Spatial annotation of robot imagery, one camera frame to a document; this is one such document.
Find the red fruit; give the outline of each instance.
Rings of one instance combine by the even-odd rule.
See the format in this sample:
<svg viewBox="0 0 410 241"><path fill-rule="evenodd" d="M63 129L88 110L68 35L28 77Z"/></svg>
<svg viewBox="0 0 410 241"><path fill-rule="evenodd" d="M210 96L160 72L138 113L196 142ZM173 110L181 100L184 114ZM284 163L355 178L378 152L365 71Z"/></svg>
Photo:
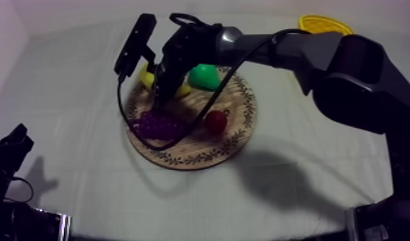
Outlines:
<svg viewBox="0 0 410 241"><path fill-rule="evenodd" d="M205 127L213 135L223 133L227 125L226 114L218 110L208 112L205 118Z"/></svg>

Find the yellow bowl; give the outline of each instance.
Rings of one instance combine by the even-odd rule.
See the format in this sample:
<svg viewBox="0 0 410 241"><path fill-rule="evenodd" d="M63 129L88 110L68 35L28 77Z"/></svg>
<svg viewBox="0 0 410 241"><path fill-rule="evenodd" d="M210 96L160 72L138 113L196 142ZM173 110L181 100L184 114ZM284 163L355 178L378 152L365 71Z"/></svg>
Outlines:
<svg viewBox="0 0 410 241"><path fill-rule="evenodd" d="M299 28L310 33L339 32L343 35L354 34L343 22L319 15L304 15L299 18Z"/></svg>

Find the wooden plate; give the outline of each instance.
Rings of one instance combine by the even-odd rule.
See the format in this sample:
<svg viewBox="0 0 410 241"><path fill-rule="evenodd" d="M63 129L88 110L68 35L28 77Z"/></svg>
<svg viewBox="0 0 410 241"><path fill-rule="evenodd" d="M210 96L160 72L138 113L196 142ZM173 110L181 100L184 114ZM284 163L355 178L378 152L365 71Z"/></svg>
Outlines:
<svg viewBox="0 0 410 241"><path fill-rule="evenodd" d="M221 79L229 71L227 67L218 67ZM166 106L166 111L190 123L208 102L212 92L193 89L183 99L175 99ZM138 83L131 92L126 105L128 119L138 118L140 113L150 110L151 94ZM228 123L225 132L220 136L212 136L199 125L186 138L174 147L165 151L153 151L145 147L130 130L127 136L133 147L150 162L175 170L197 170L212 167L224 162L239 151L250 138L256 125L256 98L247 82L238 74L234 74L211 110L225 111ZM153 145L167 142L148 140Z"/></svg>

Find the green fruit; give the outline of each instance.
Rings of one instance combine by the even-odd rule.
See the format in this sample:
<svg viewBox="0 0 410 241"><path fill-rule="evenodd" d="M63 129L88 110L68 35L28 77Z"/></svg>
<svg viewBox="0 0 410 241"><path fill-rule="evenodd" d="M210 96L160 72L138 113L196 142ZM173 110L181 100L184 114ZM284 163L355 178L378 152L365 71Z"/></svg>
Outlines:
<svg viewBox="0 0 410 241"><path fill-rule="evenodd" d="M188 83L199 90L214 91L220 85L220 79L214 65L199 64L190 71Z"/></svg>

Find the white table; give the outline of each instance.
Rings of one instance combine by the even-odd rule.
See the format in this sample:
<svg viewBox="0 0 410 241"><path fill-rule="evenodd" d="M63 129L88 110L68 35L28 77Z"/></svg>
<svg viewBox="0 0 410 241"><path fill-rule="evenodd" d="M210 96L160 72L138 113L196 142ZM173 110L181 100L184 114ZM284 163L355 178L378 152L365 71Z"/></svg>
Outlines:
<svg viewBox="0 0 410 241"><path fill-rule="evenodd" d="M201 19L244 33L297 22L264 15ZM144 160L126 138L112 70L135 21L34 38L0 93L0 138L23 122L35 141L18 172L35 187L32 205L68 213L75 233L93 237L281 240L340 230L344 209L391 194L383 136L327 119L290 72L253 63L239 72L257 93L258 123L239 155L196 172ZM410 80L410 36L352 27L383 43ZM158 60L176 29L167 17L158 19L149 42ZM126 81L125 97L133 82ZM10 195L27 190L14 185Z"/></svg>

